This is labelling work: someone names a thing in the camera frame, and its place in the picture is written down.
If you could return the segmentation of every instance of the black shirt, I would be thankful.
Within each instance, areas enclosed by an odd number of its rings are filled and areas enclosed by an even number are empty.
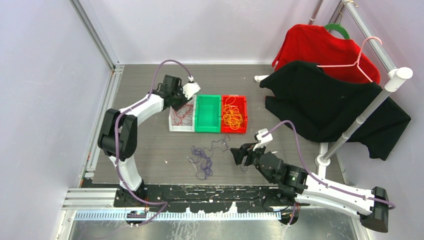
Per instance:
[[[259,86],[275,95],[266,97],[266,109],[281,121],[292,121],[305,139],[319,143],[337,141],[382,91],[375,82],[340,81],[325,74],[316,63],[304,61],[286,64]],[[368,147],[370,158],[386,160],[410,120],[389,97],[348,142],[360,142]]]

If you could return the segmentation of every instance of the pink hanger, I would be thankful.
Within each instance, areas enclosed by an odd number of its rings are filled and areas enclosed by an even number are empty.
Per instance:
[[[378,37],[376,37],[376,36],[370,36],[370,37],[368,37],[367,39],[365,39],[363,42],[362,42],[362,46],[360,47],[360,51],[359,51],[359,55],[358,55],[358,58],[357,58],[357,60],[354,62],[354,63],[352,63],[352,64],[349,64],[349,65],[317,65],[317,67],[320,67],[320,68],[338,68],[338,67],[353,67],[353,66],[355,66],[356,65],[356,67],[359,69],[359,71],[370,81],[370,82],[373,82],[373,80],[371,80],[371,78],[369,77],[369,76],[367,76],[367,74],[365,74],[365,72],[364,71],[362,71],[362,69],[359,67],[359,60],[361,59],[361,55],[362,55],[362,49],[364,48],[364,44],[365,44],[365,42],[366,41],[368,41],[368,40],[370,40],[370,39],[376,39],[376,40],[378,40],[379,42],[380,42],[380,44],[381,45],[383,45],[383,42],[382,42],[382,40],[380,39],[380,38],[378,38]]]

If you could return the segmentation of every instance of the clothes rack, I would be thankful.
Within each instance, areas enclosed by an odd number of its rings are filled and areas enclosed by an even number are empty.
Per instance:
[[[309,25],[314,23],[314,20],[321,8],[323,1],[318,0],[315,8],[309,18]],[[372,31],[367,27],[367,24],[362,20],[361,16],[357,11],[358,6],[352,0],[340,0],[334,9],[329,23],[339,23],[343,11],[347,9],[353,20],[355,21],[358,28],[361,30],[365,38],[374,36]],[[372,50],[378,56],[378,59],[383,64],[384,68],[388,72],[389,81],[383,87],[381,93],[369,104],[369,106],[356,118],[352,125],[340,136],[335,144],[328,149],[328,142],[320,143],[319,154],[315,159],[315,163],[318,167],[317,174],[321,177],[326,176],[326,167],[330,165],[330,157],[339,150],[342,145],[349,140],[352,134],[367,120],[367,118],[390,96],[391,93],[395,92],[406,80],[410,79],[413,75],[413,71],[408,67],[396,68],[394,62],[389,57],[382,45],[375,39],[368,41],[371,45]],[[254,77],[255,81],[260,82],[268,77],[268,75],[257,75]]]

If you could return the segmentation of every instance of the red box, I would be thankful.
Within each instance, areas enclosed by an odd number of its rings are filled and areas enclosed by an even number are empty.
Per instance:
[[[246,106],[246,96],[239,95],[222,95],[221,96],[221,133],[226,134],[245,134],[248,129],[248,110]],[[243,122],[238,129],[231,129],[231,127],[224,123],[224,105],[230,104],[232,107],[237,107],[241,114]]]

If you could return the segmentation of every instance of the green hanger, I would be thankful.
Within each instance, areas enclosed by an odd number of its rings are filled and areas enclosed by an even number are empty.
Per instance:
[[[342,27],[342,25],[337,24],[337,23],[329,23],[327,25],[324,26],[324,28],[326,30],[334,30],[336,32],[338,32],[339,34],[341,34],[341,36],[344,39],[351,39],[351,37],[349,36],[348,31],[346,31],[346,29],[344,27]]]

